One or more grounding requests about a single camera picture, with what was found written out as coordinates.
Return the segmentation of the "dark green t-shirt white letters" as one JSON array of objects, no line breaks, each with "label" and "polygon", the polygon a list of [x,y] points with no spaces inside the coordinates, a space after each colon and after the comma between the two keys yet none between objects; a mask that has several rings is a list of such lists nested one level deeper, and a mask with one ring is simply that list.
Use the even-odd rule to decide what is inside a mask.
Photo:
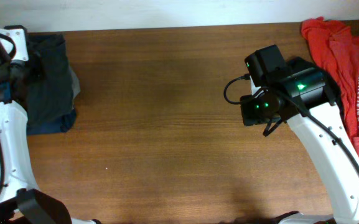
[{"label": "dark green t-shirt white letters", "polygon": [[32,35],[26,110],[29,126],[51,122],[73,109],[73,78],[62,34]]}]

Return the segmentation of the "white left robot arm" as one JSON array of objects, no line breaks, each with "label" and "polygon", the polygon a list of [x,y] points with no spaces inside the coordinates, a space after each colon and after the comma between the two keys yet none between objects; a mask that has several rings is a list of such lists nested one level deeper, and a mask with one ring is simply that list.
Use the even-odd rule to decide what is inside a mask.
[{"label": "white left robot arm", "polygon": [[27,138],[69,131],[77,118],[78,80],[66,51],[33,50],[27,62],[0,58],[0,223],[76,223],[66,206],[43,193]]}]

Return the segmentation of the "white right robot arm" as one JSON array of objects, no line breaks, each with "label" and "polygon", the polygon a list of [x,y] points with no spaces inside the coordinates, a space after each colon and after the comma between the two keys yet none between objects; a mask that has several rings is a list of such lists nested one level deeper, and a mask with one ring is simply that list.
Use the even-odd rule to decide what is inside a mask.
[{"label": "white right robot arm", "polygon": [[307,150],[329,195],[331,215],[288,212],[270,223],[359,223],[359,158],[340,117],[328,74],[301,69],[249,66],[252,95],[239,105],[246,126],[266,124],[264,135],[287,123]]}]

